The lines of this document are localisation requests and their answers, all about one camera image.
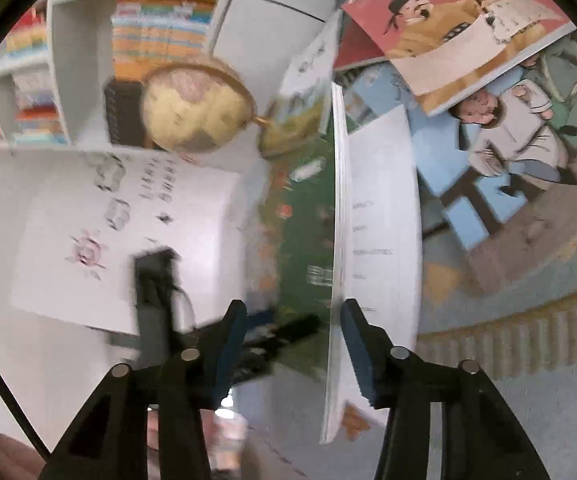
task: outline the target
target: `metal screw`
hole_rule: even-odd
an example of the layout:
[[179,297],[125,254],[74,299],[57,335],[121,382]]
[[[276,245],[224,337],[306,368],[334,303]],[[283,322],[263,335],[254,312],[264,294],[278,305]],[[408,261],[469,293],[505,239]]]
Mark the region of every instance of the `metal screw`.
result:
[[130,370],[130,368],[128,367],[128,365],[122,363],[122,364],[113,366],[112,370],[110,371],[110,374],[113,377],[124,377],[128,373],[129,370]]
[[200,351],[197,348],[187,348],[182,352],[182,360],[191,362],[200,357]]
[[408,348],[404,348],[403,346],[394,346],[391,348],[391,355],[395,359],[408,359],[408,356],[411,355]]
[[466,361],[463,361],[460,366],[464,372],[470,375],[475,375],[479,372],[479,365],[472,359],[466,359]]

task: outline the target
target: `illustrated book cover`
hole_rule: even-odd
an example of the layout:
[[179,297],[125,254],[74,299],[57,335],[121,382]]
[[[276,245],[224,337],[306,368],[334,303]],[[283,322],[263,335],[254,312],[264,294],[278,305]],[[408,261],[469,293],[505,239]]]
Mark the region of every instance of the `illustrated book cover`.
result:
[[552,0],[347,0],[429,115],[575,27]]
[[428,117],[390,63],[345,93],[349,130],[404,104],[417,171],[444,206],[484,292],[577,236],[577,32]]

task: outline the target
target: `cartoon boy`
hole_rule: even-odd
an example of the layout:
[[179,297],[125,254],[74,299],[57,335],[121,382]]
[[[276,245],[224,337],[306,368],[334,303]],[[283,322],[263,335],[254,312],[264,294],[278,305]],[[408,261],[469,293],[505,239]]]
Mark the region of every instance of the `cartoon boy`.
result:
[[[483,176],[504,171],[547,182],[577,185],[567,169],[568,154],[545,124],[553,117],[552,103],[534,82],[524,79],[496,96],[476,91],[450,109],[465,124],[480,124],[468,161]],[[513,189],[502,189],[515,195]]]

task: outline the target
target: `picture book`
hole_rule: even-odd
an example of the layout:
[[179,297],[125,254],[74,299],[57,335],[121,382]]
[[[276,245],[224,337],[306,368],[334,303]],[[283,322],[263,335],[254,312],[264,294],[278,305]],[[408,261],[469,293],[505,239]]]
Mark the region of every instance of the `picture book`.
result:
[[325,135],[342,15],[341,10],[333,13],[313,42],[291,60],[268,111],[270,123],[260,136],[263,157],[280,155]]
[[364,69],[345,104],[349,130],[404,104],[417,171],[484,292],[577,236],[577,32],[434,117],[389,63]]
[[552,0],[347,0],[342,8],[429,115],[575,29]]
[[67,166],[51,168],[28,207],[12,306],[137,333],[133,258],[164,247],[178,254],[174,280],[187,293],[172,300],[176,330],[219,319],[241,298],[244,277],[233,262],[244,242],[228,219],[240,214],[237,174],[170,153],[89,153]]

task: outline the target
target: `cable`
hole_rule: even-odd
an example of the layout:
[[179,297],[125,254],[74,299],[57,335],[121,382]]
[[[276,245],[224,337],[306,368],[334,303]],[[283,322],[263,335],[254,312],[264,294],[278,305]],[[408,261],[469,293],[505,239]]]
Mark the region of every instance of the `cable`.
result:
[[44,442],[42,442],[42,439],[37,434],[37,431],[35,431],[32,424],[30,423],[30,420],[28,420],[28,418],[22,411],[22,408],[17,403],[17,400],[9,390],[9,387],[6,385],[1,375],[0,375],[0,397],[4,401],[6,407],[11,412],[11,415],[13,416],[15,421],[20,425],[20,428],[22,428],[22,431],[25,433],[30,443],[33,444],[33,447],[37,450],[37,452],[44,460],[48,460],[48,458],[50,457],[50,451],[44,445]]
[[185,300],[184,303],[187,306],[184,310],[186,310],[186,313],[188,314],[188,319],[190,320],[190,331],[195,332],[195,330],[198,327],[197,322],[195,320],[195,308],[193,307],[193,302],[190,301],[190,296],[188,295],[188,292],[186,292],[186,290],[184,290],[180,286],[175,286],[173,290],[180,293],[182,295],[182,298],[184,298]]

